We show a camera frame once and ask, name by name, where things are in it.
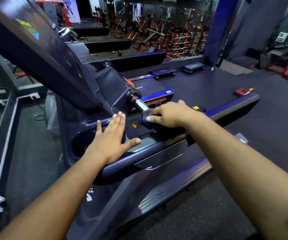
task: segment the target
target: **dark gray floor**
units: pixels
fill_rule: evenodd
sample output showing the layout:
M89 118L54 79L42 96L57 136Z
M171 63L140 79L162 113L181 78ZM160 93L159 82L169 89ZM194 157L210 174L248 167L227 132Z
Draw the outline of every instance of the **dark gray floor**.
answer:
M255 88L261 95L249 114L226 129L242 133L250 146L288 172L288 82L263 70L224 77L222 82L232 84L232 89ZM43 121L34 121L34 115L41 113L38 106L22 110L6 192L10 210L3 213L3 226L57 178L60 141L45 130ZM120 239L245 239L253 232L216 173L211 172Z

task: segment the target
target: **person's right hand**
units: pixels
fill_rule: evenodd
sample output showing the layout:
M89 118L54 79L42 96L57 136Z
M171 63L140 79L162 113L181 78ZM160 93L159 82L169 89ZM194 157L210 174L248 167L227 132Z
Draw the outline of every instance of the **person's right hand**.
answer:
M146 117L146 120L170 128L184 127L185 120L194 112L184 101L179 100L178 103L168 102L160 107L156 107L150 113L150 116Z

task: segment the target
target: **gray wall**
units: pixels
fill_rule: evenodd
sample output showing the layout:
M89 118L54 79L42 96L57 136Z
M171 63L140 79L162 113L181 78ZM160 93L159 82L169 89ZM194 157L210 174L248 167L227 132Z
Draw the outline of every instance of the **gray wall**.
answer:
M288 0L252 0L244 6L229 36L228 44L234 41L227 58L245 55L248 48L263 50L287 6Z

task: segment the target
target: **yellow sticker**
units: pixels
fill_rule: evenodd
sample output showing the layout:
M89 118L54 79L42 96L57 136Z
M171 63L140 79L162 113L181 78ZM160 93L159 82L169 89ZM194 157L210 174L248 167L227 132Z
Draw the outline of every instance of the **yellow sticker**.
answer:
M26 26L30 26L31 27L31 25L29 23L25 22L25 21L22 21L22 20L19 20L19 19L16 19L16 20L22 25L26 25Z

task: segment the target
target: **treadmill side rail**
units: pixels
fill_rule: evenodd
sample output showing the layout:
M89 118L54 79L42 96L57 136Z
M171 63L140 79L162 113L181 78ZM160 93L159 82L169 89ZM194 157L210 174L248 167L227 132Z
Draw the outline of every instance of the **treadmill side rail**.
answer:
M146 170L157 169L158 167L181 156L187 147L188 144L186 140L182 140L142 161L139 161L135 166Z

